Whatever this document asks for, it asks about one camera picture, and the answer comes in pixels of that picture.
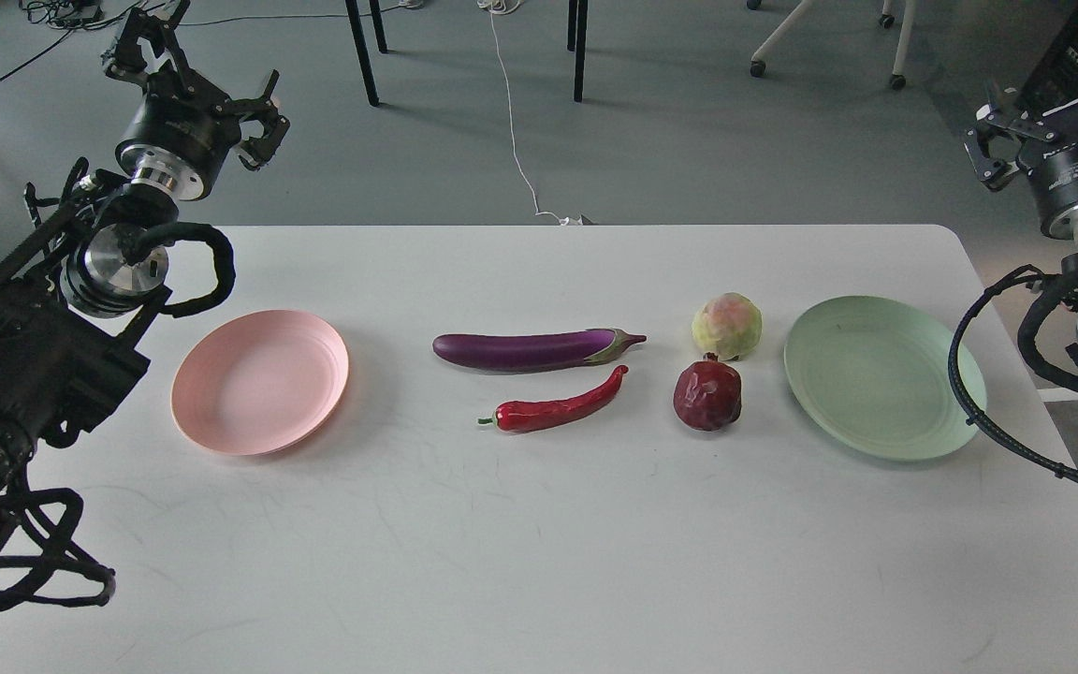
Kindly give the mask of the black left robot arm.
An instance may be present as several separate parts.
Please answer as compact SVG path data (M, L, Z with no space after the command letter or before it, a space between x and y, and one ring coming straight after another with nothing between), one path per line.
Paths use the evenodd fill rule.
M184 221L229 156L266 166L290 127L278 73L236 98L189 65L176 36L186 1L128 9L103 73L142 92L118 145L118 171L69 171L63 192L25 189L33 231L0 263L0 611L22 603L103 606L114 570L74 540L84 503L34 490L41 445L71 448L115 413L149 370L138 341L161 315L184 318L234 290L234 248L217 226Z

